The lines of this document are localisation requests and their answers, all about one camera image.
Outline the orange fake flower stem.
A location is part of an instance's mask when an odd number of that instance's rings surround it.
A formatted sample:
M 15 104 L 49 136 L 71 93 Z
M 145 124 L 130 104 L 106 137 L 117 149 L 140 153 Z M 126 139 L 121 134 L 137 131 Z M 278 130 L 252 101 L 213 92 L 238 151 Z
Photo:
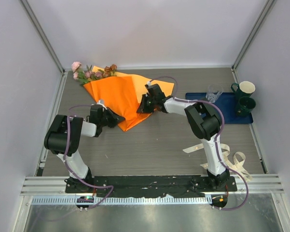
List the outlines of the orange fake flower stem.
M 117 71 L 117 65 L 112 64 L 110 66 L 106 66 L 104 68 L 102 77 L 103 78 L 107 78 L 107 77 L 115 76 L 116 75 L 116 71 Z

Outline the pink fake flower stem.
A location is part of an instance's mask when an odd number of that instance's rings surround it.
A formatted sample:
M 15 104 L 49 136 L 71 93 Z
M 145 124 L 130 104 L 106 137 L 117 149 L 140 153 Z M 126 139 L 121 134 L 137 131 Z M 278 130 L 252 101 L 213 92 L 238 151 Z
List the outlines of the pink fake flower stem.
M 97 72 L 94 72 L 92 71 L 92 66 L 86 66 L 86 71 L 84 72 L 85 73 L 85 78 L 87 80 L 91 80 L 91 81 L 94 81 L 94 80 L 100 80 L 103 78 L 103 71 L 97 71 Z
M 73 62 L 71 65 L 71 69 L 73 72 L 73 79 L 74 80 L 79 81 L 80 84 L 82 84 L 82 85 L 88 83 L 87 78 L 85 76 L 85 73 L 82 69 L 82 64 L 80 62 L 78 62 L 78 61 Z

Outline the orange wrapping paper sheet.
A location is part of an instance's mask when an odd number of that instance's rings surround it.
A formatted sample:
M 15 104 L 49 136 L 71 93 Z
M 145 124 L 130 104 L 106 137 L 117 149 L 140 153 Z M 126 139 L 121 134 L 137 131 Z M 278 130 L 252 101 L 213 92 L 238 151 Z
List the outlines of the orange wrapping paper sheet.
M 84 88 L 96 102 L 103 100 L 106 107 L 125 118 L 118 126 L 126 132 L 151 116 L 137 113 L 149 81 L 141 75 L 117 72 L 115 76 L 89 82 Z

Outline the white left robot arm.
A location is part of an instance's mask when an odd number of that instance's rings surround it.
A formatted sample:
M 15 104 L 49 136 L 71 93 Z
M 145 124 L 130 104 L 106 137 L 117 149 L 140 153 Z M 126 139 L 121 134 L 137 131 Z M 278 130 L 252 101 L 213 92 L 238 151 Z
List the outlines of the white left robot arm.
M 87 193 L 94 188 L 91 170 L 79 153 L 80 138 L 98 137 L 104 127 L 114 128 L 124 121 L 123 116 L 101 102 L 90 106 L 90 113 L 86 119 L 77 116 L 55 116 L 46 133 L 44 147 L 60 158 L 68 169 L 69 178 L 65 179 L 67 193 Z

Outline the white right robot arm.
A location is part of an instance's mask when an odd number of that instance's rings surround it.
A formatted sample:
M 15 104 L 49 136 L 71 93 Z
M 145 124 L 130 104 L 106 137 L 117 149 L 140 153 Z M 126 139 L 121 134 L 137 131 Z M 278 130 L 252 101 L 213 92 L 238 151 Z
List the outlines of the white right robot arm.
M 147 93 L 142 95 L 137 112 L 152 113 L 155 110 L 187 117 L 193 134 L 201 140 L 207 158 L 208 185 L 221 190 L 230 177 L 230 172 L 221 155 L 220 134 L 224 127 L 221 111 L 205 100 L 184 100 L 166 96 L 158 84 L 146 84 Z

